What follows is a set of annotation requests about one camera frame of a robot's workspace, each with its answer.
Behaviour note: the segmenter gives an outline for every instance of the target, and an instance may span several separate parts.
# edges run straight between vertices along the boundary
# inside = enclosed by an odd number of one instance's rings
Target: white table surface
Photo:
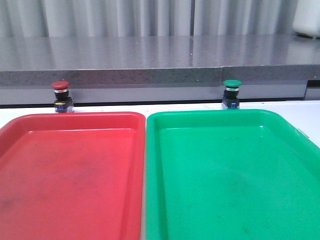
[[[242,102],[241,109],[264,109],[280,114],[297,129],[305,133],[311,141],[320,147],[320,100],[317,101],[278,101],[278,102]],[[137,112],[147,118],[151,114],[166,111],[220,110],[221,103],[199,104],[162,104],[162,105],[121,105],[75,107],[75,112]],[[28,114],[54,113],[53,107],[44,108],[7,108],[0,109],[0,128],[17,117]],[[146,239],[146,189],[143,186],[141,240]]]

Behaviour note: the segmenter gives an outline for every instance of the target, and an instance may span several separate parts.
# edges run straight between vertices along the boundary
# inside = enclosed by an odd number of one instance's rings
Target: green tray
[[[320,239],[320,149],[266,110],[151,115],[146,239]]]

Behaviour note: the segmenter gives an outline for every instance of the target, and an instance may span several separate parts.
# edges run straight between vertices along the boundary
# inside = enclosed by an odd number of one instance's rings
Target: speckled gray surface
[[[299,86],[300,98],[308,80],[320,79],[320,39],[281,34],[0,38],[0,90],[49,89],[61,79],[74,89],[164,91],[165,85],[220,91],[222,81],[240,79],[265,88]],[[220,96],[215,91],[203,99]]]

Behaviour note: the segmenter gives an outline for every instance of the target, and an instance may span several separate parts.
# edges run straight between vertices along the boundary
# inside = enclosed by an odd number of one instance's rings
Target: green push button
[[[226,87],[231,87],[231,88],[238,88],[239,86],[242,85],[242,82],[240,80],[235,80],[235,79],[229,79],[229,80],[225,80],[223,82],[223,84]]]

